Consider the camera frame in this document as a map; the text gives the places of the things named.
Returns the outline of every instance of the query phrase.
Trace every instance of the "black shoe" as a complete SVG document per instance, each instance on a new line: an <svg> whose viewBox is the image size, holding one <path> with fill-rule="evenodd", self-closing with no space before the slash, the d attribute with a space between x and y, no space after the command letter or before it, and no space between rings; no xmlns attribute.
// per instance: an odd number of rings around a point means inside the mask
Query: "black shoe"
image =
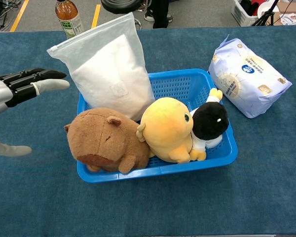
<svg viewBox="0 0 296 237"><path fill-rule="evenodd" d="M146 20L146 21L154 21L154 18L153 18L153 15L152 15L152 10L147 10L146 11L146 13L145 13L145 15L144 15L144 19ZM168 22L170 23L170 22L172 22L173 21L173 17L170 15L170 14L168 14L167 15L167 19L168 19Z"/></svg>

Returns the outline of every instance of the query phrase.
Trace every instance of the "white plastic bag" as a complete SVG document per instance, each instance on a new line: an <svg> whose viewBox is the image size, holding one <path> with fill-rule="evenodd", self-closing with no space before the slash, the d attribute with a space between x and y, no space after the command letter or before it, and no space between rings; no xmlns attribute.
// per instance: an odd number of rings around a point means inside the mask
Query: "white plastic bag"
<svg viewBox="0 0 296 237"><path fill-rule="evenodd" d="M215 50L208 72L215 86L246 117L255 118L292 83L240 39L226 42L227 38Z"/></svg>
<svg viewBox="0 0 296 237"><path fill-rule="evenodd" d="M132 13L47 50L66 64L91 108L116 110L139 121L155 101Z"/></svg>

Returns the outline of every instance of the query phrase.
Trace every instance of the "black plush toy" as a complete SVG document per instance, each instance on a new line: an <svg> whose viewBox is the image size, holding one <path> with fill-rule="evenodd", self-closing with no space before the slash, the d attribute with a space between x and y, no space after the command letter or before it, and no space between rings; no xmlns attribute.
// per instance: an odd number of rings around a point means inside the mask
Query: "black plush toy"
<svg viewBox="0 0 296 237"><path fill-rule="evenodd" d="M221 99L222 92L213 88L206 103L191 112L193 117L191 160L204 160L206 148L217 146L229 126L227 111L219 103Z"/></svg>

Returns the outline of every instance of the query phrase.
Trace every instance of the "capybara plush toy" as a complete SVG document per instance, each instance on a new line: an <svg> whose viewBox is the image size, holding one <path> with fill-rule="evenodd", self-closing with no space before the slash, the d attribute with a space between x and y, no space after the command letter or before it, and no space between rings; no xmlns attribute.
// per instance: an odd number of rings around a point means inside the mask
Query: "capybara plush toy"
<svg viewBox="0 0 296 237"><path fill-rule="evenodd" d="M77 115L65 126L74 159L97 172L145 168L150 148L136 137L138 124L108 108L95 108Z"/></svg>

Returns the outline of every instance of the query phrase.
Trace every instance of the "white container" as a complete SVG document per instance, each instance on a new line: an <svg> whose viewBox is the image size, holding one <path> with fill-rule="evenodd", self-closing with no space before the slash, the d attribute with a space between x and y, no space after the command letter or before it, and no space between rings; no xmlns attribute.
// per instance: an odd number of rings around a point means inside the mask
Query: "white container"
<svg viewBox="0 0 296 237"><path fill-rule="evenodd" d="M258 16L249 16L240 5L241 0L232 0L231 14L240 26L251 26Z"/></svg>

